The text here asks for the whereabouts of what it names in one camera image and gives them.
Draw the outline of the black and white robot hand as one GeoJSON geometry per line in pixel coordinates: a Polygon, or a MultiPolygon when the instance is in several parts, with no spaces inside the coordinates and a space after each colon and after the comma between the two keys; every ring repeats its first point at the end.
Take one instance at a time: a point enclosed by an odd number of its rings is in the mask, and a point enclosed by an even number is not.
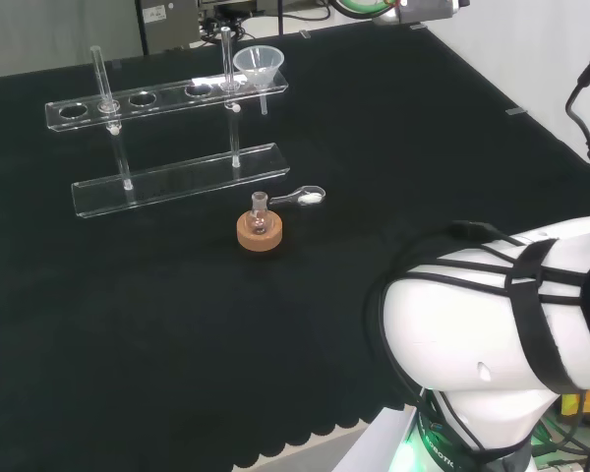
{"type": "Polygon", "coordinates": [[[373,19],[376,25],[405,25],[452,18],[469,7],[470,0],[407,0],[396,1],[386,13],[373,19]]]}

